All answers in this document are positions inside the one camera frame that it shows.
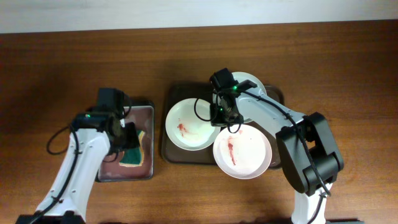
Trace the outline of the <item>green and yellow sponge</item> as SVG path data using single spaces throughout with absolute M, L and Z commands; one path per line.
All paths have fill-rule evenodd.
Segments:
M 144 150 L 142 147 L 142 141 L 144 139 L 145 132 L 142 130 L 137 131 L 137 137 L 139 145 L 133 149 L 128 149 L 124 152 L 123 158 L 119 161 L 119 165 L 123 167 L 140 167 L 144 162 Z

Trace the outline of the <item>pinkish white plate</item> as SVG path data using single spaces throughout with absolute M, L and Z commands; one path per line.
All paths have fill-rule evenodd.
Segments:
M 272 148 L 266 136 L 255 127 L 241 124 L 224 128 L 213 143 L 217 166 L 236 179 L 253 179 L 270 166 Z

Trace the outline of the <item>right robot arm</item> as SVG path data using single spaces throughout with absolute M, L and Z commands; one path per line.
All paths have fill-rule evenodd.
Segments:
M 295 190 L 292 223 L 326 223 L 326 200 L 338 173 L 344 168 L 326 118 L 305 115 L 273 100 L 253 75 L 236 78 L 227 68 L 210 77 L 214 101 L 212 126 L 240 132 L 244 120 L 256 122 L 276 140 L 280 164 Z

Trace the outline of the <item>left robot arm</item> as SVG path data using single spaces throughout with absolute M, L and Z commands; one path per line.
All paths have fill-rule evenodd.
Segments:
M 131 99 L 115 88 L 100 88 L 96 104 L 75 116 L 65 158 L 48 194 L 23 223 L 85 223 L 88 199 L 106 156 L 139 147 L 134 123 L 124 120 Z

